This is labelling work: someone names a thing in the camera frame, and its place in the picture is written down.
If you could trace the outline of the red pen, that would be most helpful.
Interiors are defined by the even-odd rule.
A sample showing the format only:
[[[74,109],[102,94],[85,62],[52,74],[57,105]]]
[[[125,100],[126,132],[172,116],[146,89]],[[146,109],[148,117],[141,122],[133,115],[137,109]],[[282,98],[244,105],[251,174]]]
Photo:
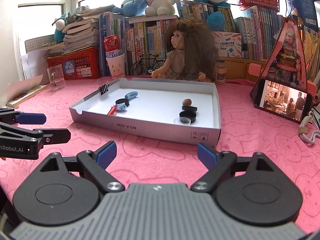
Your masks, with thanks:
[[[117,111],[117,105],[112,106],[112,108],[109,110],[108,115],[114,115],[114,113]]]

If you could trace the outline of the light blue hair clip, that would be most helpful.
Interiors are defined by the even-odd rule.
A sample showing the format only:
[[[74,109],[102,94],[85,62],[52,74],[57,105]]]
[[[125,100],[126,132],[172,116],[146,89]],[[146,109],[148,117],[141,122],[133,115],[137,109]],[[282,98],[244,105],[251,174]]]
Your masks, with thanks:
[[[127,105],[126,103],[119,103],[119,104],[116,104],[116,107],[117,107],[117,111],[124,111],[127,109]]]

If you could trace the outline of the black round lid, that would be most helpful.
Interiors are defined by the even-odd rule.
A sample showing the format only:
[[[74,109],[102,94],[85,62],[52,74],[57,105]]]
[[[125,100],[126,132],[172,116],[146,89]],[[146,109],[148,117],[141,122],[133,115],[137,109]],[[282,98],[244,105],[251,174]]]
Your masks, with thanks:
[[[181,111],[179,113],[180,118],[188,118],[190,120],[190,123],[194,123],[196,121],[196,112],[191,111]]]
[[[189,112],[197,112],[197,107],[194,106],[182,106],[183,111],[189,111]]]
[[[126,107],[128,107],[130,105],[129,100],[126,98],[122,98],[122,99],[118,99],[116,100],[116,105],[117,106],[123,106],[125,105]]]

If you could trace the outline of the clear plastic cup lid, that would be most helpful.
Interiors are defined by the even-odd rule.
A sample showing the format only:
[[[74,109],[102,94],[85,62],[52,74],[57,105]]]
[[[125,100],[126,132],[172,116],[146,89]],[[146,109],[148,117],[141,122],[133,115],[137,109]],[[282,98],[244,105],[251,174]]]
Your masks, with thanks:
[[[174,119],[174,124],[176,125],[186,125],[189,126],[191,124],[191,120],[187,117],[178,117]]]

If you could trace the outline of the brown walnut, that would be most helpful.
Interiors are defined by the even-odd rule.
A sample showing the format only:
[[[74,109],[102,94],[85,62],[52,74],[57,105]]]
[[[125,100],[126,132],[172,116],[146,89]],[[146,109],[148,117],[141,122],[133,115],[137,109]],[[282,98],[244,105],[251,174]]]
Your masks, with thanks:
[[[192,101],[190,99],[184,99],[182,101],[182,106],[191,106]]]

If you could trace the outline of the pink bunny table mat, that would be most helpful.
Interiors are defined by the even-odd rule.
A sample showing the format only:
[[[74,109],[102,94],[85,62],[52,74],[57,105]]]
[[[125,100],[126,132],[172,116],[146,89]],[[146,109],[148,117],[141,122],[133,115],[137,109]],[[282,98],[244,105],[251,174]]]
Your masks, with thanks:
[[[196,146],[137,137],[72,120],[69,107],[99,86],[97,80],[67,81],[56,92],[45,89],[19,105],[23,112],[43,113],[46,128],[67,128],[72,136],[67,144],[47,145],[39,153],[74,156],[96,150],[113,140],[117,157],[108,173],[124,185],[132,183],[193,184],[206,172],[196,155]],[[299,187],[303,205],[297,219],[305,232],[319,228],[319,143],[307,145],[298,136],[298,125],[253,106],[247,83],[227,82],[217,87],[222,129],[217,149],[239,156],[263,152]]]

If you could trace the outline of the clear glass cup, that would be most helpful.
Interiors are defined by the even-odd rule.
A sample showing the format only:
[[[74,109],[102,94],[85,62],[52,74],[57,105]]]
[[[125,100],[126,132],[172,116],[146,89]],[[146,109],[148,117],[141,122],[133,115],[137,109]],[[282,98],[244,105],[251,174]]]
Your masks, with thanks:
[[[52,92],[65,88],[65,78],[62,65],[56,65],[47,69]]]

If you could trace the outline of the white cardboard box lid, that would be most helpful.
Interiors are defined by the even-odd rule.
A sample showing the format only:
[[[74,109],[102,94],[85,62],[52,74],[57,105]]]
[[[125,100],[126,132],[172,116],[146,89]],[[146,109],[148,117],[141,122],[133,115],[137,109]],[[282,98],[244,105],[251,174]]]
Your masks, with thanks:
[[[129,92],[138,96],[129,100],[124,111],[108,115],[116,100]],[[176,125],[182,101],[190,99],[197,107],[196,121],[189,126]],[[74,122],[158,140],[215,147],[221,134],[221,111],[214,83],[148,78],[120,78],[109,82],[108,92],[95,90],[69,108]]]

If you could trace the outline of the black binder clip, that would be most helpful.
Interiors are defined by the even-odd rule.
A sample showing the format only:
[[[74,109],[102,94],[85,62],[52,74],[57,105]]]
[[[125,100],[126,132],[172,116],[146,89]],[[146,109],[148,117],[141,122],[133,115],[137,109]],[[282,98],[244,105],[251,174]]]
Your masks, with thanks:
[[[100,95],[103,95],[106,92],[108,92],[108,87],[109,87],[109,81],[108,80],[106,80],[104,83],[102,83],[99,79],[97,79],[97,83],[99,85]]]

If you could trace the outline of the red plastic crate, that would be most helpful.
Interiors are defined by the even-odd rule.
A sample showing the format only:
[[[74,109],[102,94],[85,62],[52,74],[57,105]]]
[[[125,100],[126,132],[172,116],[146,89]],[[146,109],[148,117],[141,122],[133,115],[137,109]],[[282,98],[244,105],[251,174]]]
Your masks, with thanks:
[[[46,61],[49,68],[61,65],[65,80],[98,79],[100,77],[98,47],[48,57]]]

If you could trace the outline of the blue white plush doll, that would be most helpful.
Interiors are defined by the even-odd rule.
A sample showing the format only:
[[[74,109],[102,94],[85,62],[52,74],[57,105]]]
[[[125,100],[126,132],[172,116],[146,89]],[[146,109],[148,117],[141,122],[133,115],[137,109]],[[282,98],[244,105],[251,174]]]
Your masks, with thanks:
[[[60,43],[63,41],[65,34],[62,32],[64,27],[67,25],[67,20],[71,17],[71,13],[65,13],[60,16],[60,18],[56,18],[52,25],[55,26],[54,33],[54,41],[56,43]]]

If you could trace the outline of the white cat paper cup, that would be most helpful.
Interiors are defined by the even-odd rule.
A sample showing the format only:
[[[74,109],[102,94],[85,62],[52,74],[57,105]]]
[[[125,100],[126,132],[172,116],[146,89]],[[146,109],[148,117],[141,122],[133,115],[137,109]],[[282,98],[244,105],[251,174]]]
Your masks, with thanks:
[[[113,79],[125,77],[125,55],[107,58],[107,64]]]

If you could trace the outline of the small brown lidded jar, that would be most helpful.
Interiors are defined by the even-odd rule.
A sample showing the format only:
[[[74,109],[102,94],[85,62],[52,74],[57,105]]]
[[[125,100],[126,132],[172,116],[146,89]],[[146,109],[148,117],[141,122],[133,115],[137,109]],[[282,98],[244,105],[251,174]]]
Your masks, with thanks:
[[[214,66],[214,82],[224,84],[226,81],[227,67],[224,62],[218,61]]]

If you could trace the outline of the black smartphone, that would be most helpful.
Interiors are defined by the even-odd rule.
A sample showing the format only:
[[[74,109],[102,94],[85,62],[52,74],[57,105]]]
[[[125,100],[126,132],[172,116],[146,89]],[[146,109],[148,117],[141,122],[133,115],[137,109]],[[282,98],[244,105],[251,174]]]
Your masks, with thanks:
[[[254,106],[300,123],[312,106],[312,95],[291,85],[260,79],[253,97]]]

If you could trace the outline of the black miniature bicycle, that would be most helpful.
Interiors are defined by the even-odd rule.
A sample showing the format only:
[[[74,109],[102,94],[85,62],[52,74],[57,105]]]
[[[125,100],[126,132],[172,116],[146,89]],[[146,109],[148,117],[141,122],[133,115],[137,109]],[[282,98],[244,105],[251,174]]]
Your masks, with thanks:
[[[151,75],[151,73],[163,66],[165,59],[160,59],[159,55],[144,54],[130,68],[131,76]]]

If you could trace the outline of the stack of books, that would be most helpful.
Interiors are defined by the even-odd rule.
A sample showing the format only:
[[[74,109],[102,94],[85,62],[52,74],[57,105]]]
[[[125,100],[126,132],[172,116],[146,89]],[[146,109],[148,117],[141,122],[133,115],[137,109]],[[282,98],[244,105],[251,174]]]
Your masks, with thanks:
[[[52,54],[66,53],[82,47],[94,46],[98,40],[99,17],[111,12],[115,6],[108,5],[90,9],[80,6],[71,13],[67,25],[63,29],[64,39],[60,43],[54,40],[42,45],[42,49],[50,49]]]

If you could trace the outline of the brown-haired doll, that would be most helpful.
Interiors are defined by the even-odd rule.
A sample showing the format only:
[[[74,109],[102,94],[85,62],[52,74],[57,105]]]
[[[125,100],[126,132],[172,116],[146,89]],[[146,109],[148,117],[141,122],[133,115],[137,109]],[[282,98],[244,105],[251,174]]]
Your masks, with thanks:
[[[166,59],[152,78],[213,82],[218,58],[214,36],[208,27],[193,20],[178,20],[166,33]]]

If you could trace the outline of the red Budweiser can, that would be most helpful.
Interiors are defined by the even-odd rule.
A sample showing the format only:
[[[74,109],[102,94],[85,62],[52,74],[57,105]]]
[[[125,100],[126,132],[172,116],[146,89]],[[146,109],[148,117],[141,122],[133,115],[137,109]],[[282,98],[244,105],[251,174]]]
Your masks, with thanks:
[[[104,38],[106,58],[118,57],[122,54],[121,41],[117,35],[110,35]]]

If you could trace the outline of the label printer box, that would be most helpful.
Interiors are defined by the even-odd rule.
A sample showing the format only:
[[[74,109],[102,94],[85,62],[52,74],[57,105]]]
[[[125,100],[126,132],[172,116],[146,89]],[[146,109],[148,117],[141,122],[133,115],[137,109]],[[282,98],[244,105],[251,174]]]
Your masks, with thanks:
[[[241,58],[242,36],[240,33],[213,31],[219,57]]]

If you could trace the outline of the pink triangular dollhouse stand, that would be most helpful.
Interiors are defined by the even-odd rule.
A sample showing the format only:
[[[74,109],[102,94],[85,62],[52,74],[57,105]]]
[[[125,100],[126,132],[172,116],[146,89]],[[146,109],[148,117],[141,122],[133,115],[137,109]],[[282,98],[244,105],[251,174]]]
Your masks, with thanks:
[[[259,81],[268,79],[281,85],[301,90],[315,96],[317,86],[307,80],[306,60],[304,57],[303,42],[297,22],[287,17],[278,31],[277,40],[265,62],[264,68],[253,86],[250,97],[255,99]]]

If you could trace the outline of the blue plush toy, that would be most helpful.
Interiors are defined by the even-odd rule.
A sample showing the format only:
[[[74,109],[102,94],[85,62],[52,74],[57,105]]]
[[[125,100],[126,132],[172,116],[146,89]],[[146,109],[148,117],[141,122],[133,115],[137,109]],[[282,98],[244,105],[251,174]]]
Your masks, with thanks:
[[[112,12],[125,17],[136,17],[144,13],[147,5],[146,0],[124,0],[121,7],[114,7]]]

